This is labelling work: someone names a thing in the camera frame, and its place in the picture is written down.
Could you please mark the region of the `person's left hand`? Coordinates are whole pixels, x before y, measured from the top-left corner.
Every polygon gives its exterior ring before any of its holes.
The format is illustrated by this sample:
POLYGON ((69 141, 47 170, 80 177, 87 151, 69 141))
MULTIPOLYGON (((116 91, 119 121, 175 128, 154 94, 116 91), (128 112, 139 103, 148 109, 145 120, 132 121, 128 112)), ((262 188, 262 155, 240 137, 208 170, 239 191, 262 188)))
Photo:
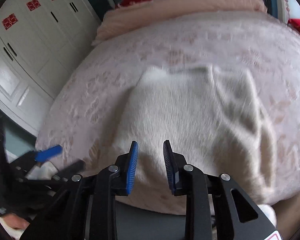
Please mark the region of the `person's left hand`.
POLYGON ((17 216, 14 213, 8 213, 1 217, 3 221, 13 229, 25 230, 29 226, 29 222, 17 216))

